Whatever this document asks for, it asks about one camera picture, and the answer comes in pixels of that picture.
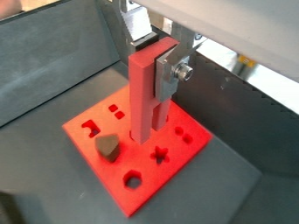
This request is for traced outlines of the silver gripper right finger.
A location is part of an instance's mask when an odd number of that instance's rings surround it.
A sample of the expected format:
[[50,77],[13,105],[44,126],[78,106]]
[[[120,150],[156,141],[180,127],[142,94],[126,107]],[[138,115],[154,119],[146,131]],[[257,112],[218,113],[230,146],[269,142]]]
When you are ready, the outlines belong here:
[[177,83],[192,77],[189,57],[206,40],[197,32],[177,23],[172,23],[170,36],[178,44],[154,60],[153,95],[158,102],[169,99],[176,92]]

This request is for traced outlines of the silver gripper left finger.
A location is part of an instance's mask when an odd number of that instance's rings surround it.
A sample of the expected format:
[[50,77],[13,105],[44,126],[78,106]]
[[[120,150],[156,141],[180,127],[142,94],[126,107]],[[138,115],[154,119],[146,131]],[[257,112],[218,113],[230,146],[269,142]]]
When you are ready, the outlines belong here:
[[158,40],[153,32],[146,8],[130,0],[113,0],[116,13],[116,49],[120,59],[128,62],[128,56],[146,48]]

